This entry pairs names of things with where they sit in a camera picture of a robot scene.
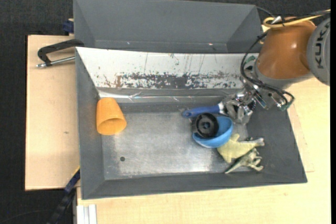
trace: yellow cable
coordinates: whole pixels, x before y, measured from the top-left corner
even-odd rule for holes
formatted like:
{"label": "yellow cable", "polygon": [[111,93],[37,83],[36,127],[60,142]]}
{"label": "yellow cable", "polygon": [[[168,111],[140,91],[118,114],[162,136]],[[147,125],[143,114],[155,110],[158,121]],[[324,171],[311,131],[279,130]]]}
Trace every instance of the yellow cable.
{"label": "yellow cable", "polygon": [[273,17],[268,17],[268,18],[266,18],[264,21],[263,21],[263,25],[264,26],[266,26],[266,27],[269,27],[269,28],[279,28],[279,27],[284,27],[284,26],[291,26],[291,25],[294,25],[294,24],[298,24],[298,23],[301,23],[301,22],[304,22],[304,21],[306,21],[306,20],[312,20],[312,19],[315,19],[315,18],[318,18],[318,17],[320,17],[320,16],[323,16],[324,14],[320,14],[320,15],[314,15],[314,16],[310,16],[310,17],[306,17],[306,18],[302,18],[302,19],[298,19],[298,20],[293,20],[293,21],[291,21],[291,22],[284,22],[284,23],[277,23],[277,24],[269,24],[269,23],[267,23],[268,21],[270,21],[270,20],[274,20],[274,18]]}

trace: orange cup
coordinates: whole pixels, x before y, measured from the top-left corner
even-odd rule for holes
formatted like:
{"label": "orange cup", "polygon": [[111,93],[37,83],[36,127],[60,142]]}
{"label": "orange cup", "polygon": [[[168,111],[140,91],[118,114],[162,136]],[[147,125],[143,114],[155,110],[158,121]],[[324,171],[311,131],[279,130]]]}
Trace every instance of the orange cup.
{"label": "orange cup", "polygon": [[110,135],[120,133],[127,123],[114,98],[103,98],[97,103],[97,132]]}

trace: wooden table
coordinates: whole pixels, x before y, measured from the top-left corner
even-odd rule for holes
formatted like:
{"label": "wooden table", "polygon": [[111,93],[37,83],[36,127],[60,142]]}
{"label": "wooden table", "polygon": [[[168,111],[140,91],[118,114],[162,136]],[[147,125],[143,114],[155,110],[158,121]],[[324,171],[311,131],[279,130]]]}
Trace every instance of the wooden table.
{"label": "wooden table", "polygon": [[[72,38],[28,37],[26,190],[62,188],[79,165],[75,65],[35,67],[38,48]],[[95,200],[82,200],[78,187],[76,203],[96,204],[98,224],[330,223],[330,87],[313,78],[289,91],[308,183]]]}

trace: cable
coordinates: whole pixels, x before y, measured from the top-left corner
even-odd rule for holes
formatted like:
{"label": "cable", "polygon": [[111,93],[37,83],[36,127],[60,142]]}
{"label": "cable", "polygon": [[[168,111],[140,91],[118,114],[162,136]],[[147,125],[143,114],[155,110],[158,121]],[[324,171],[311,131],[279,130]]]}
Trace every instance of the cable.
{"label": "cable", "polygon": [[258,10],[261,10],[262,12],[268,14],[269,16],[271,17],[274,17],[275,18],[275,15],[273,15],[271,12],[269,12],[268,10],[264,9],[264,8],[261,8],[261,7],[258,7],[256,6]]}
{"label": "cable", "polygon": [[274,23],[274,24],[272,24],[272,21],[275,19],[275,17],[268,17],[263,21],[262,24],[264,26],[268,27],[268,28],[279,28],[279,27],[291,26],[291,25],[294,25],[294,24],[298,24],[298,23],[304,22],[306,20],[312,20],[312,19],[318,18],[320,16],[323,16],[323,15],[326,15],[326,14],[329,14],[329,13],[331,13],[331,9],[326,9],[326,10],[321,10],[321,11],[318,11],[318,12],[313,12],[313,13],[308,14],[308,15],[291,18],[291,19],[288,19],[288,20],[282,19],[280,22],[277,22],[277,23]]}
{"label": "cable", "polygon": [[33,213],[40,213],[40,212],[48,212],[48,211],[52,211],[52,210],[35,210],[35,211],[30,211],[30,212],[25,212],[25,213],[22,213],[22,214],[19,214],[19,215],[16,215],[16,216],[13,216],[11,218],[8,218],[6,220],[3,220],[0,222],[0,224],[3,224],[3,223],[6,223],[8,221],[11,221],[12,219],[15,219],[15,218],[18,218],[18,217],[21,217],[21,216],[25,216],[25,215],[28,215],[28,214],[33,214]]}
{"label": "cable", "polygon": [[[245,71],[244,71],[244,67],[245,67],[245,64],[246,64],[246,63],[245,63],[245,60],[246,60],[247,55],[251,52],[251,50],[253,49],[253,47],[254,47],[260,40],[262,40],[264,37],[266,37],[267,32],[268,32],[268,31],[264,32],[261,36],[259,36],[259,37],[257,38],[257,40],[251,45],[251,47],[246,51],[246,53],[245,53],[245,55],[244,55],[244,57],[243,57],[243,59],[242,59],[242,61],[241,61],[241,63],[240,63],[240,73],[241,73],[241,75],[242,75],[246,80],[248,80],[248,81],[250,81],[251,83],[257,85],[258,87],[260,87],[260,88],[262,88],[262,89],[269,90],[269,91],[276,92],[279,96],[281,96],[281,97],[284,99],[284,101],[285,101],[285,107],[288,107],[288,106],[290,106],[290,104],[292,104],[292,102],[293,102],[294,99],[295,99],[294,96],[293,96],[291,93],[289,93],[289,92],[287,92],[287,91],[285,91],[285,90],[282,90],[282,89],[278,89],[278,88],[273,87],[273,86],[271,86],[271,85],[265,84],[265,83],[263,83],[261,80],[257,80],[257,79],[250,78],[250,77],[248,77],[248,76],[245,74]],[[285,97],[285,95],[290,96],[290,97],[291,97],[291,100],[288,101],[288,99]]]}

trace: blue plastic object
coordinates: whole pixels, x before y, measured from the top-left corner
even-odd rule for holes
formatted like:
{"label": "blue plastic object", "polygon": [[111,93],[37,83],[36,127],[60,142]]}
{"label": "blue plastic object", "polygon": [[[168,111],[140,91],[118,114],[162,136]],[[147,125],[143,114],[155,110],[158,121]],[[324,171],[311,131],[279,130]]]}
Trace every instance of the blue plastic object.
{"label": "blue plastic object", "polygon": [[193,133],[193,139],[199,145],[208,148],[217,148],[224,145],[231,137],[233,122],[229,117],[226,116],[218,116],[217,121],[219,124],[219,129],[216,136],[211,138],[202,138],[197,133]]}
{"label": "blue plastic object", "polygon": [[74,32],[74,23],[70,20],[67,20],[63,23],[63,30],[68,33]]}
{"label": "blue plastic object", "polygon": [[202,113],[219,113],[219,105],[211,105],[211,106],[200,106],[198,108],[185,110],[182,113],[184,118],[194,118]]}

